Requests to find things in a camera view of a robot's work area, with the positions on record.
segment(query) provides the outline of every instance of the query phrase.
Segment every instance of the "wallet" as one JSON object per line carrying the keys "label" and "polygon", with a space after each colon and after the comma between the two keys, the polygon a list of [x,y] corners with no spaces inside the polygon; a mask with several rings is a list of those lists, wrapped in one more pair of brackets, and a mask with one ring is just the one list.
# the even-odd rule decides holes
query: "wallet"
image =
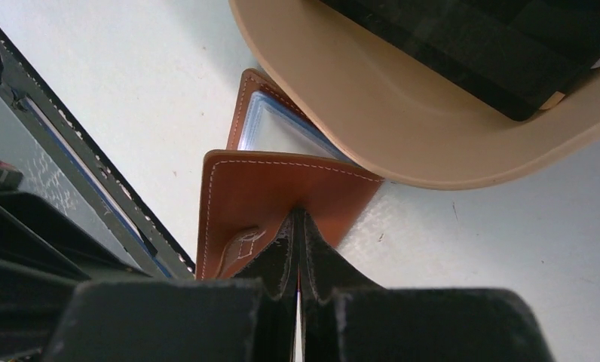
{"label": "wallet", "polygon": [[[285,115],[278,125],[286,122],[297,130],[297,142],[259,151],[259,145],[245,141],[254,130],[250,124],[265,122],[257,117],[264,112],[254,111],[258,104]],[[280,147],[287,152],[278,152]],[[226,278],[241,270],[271,243],[294,207],[311,213],[326,242],[337,247],[382,181],[331,145],[266,75],[247,69],[227,149],[204,159],[196,278]]]}

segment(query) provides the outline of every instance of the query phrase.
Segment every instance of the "tabletop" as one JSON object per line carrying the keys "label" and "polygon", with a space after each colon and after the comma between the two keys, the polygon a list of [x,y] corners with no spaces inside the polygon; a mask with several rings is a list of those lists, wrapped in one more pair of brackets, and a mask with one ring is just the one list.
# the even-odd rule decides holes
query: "tabletop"
{"label": "tabletop", "polygon": [[[0,0],[0,27],[194,256],[203,156],[257,67],[227,1]],[[514,290],[556,360],[600,360],[600,141],[486,189],[387,182],[340,251],[386,287]]]}

